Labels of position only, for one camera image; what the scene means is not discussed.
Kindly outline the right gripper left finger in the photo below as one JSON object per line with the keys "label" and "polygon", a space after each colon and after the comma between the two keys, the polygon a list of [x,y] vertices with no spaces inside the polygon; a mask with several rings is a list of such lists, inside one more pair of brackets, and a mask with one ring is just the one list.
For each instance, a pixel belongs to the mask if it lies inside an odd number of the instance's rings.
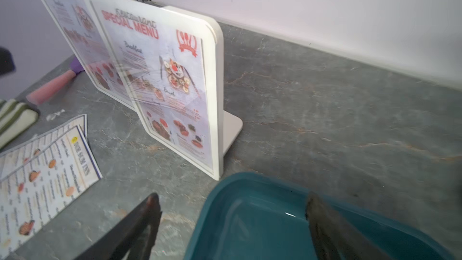
{"label": "right gripper left finger", "polygon": [[152,193],[77,259],[148,260],[156,242],[161,217],[159,196]]}

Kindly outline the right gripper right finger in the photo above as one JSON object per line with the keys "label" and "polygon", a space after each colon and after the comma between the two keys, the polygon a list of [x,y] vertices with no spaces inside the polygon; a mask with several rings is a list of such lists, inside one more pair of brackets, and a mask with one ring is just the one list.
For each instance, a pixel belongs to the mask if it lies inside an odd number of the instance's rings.
{"label": "right gripper right finger", "polygon": [[319,260],[390,260],[347,219],[314,193],[308,194],[305,217]]}

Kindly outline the dim sum menu sheet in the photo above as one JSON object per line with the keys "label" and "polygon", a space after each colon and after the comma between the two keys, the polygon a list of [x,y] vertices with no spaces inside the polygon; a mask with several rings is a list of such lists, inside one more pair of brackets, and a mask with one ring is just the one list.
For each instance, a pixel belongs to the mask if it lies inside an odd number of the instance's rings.
{"label": "dim sum menu sheet", "polygon": [[64,124],[1,153],[1,180],[47,148],[69,129],[79,125],[87,137],[87,115],[81,114]]}

